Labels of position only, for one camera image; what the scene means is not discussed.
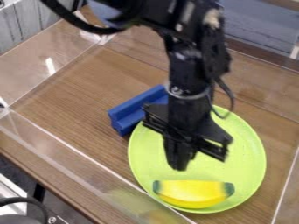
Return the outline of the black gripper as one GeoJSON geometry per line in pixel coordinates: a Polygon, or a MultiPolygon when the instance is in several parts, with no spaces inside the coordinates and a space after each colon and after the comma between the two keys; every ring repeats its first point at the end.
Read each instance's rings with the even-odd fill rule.
{"type": "Polygon", "coordinates": [[[166,104],[145,105],[143,125],[163,135],[169,165],[177,171],[186,171],[198,152],[225,162],[233,136],[211,117],[211,113],[227,117],[217,112],[211,95],[167,98],[166,104]]]}

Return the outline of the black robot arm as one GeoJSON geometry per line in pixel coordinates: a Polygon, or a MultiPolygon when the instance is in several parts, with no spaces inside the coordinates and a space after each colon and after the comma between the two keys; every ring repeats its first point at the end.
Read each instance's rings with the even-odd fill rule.
{"type": "Polygon", "coordinates": [[[151,28],[163,39],[170,61],[166,104],[145,105],[143,125],[163,135],[169,165],[187,169],[197,154],[225,161],[233,136],[213,117],[215,87],[229,90],[222,76],[231,56],[225,37],[226,18],[219,0],[87,0],[102,27],[81,19],[59,2],[41,0],[74,26],[111,35],[134,26],[151,28]]]}

